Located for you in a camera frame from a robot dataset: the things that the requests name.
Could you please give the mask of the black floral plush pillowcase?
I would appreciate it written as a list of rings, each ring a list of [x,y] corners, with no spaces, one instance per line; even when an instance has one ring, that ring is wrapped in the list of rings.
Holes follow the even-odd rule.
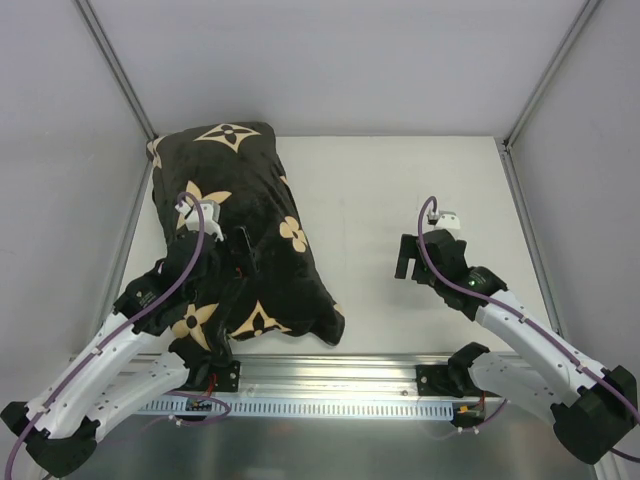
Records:
[[[316,269],[309,239],[277,154],[273,128],[264,122],[218,123],[158,137],[147,146],[153,201],[166,244],[187,233],[177,229],[177,196],[213,200],[225,236],[245,226],[257,253],[258,274],[243,277],[232,264],[240,295],[224,343],[213,339],[220,300],[192,300],[171,328],[216,359],[230,355],[230,341],[271,332],[313,334],[329,346],[344,333],[345,318]]]

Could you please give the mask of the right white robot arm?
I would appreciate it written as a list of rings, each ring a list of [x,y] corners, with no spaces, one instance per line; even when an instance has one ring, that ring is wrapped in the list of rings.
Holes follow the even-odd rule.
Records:
[[[497,275],[468,266],[465,250],[465,241],[445,229],[404,234],[395,276],[432,288],[449,308],[504,341],[527,366],[514,366],[471,342],[427,385],[457,398],[496,394],[550,425],[576,459],[598,463],[639,423],[635,376],[580,353],[542,325]]]

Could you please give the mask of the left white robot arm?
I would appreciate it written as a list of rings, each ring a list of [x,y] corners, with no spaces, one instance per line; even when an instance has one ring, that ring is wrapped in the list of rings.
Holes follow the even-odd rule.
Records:
[[[146,403],[234,371],[224,326],[205,333],[205,309],[187,309],[209,287],[236,300],[256,271],[245,227],[223,237],[181,234],[165,258],[127,285],[96,336],[51,386],[2,410],[16,446],[49,476],[65,477]]]

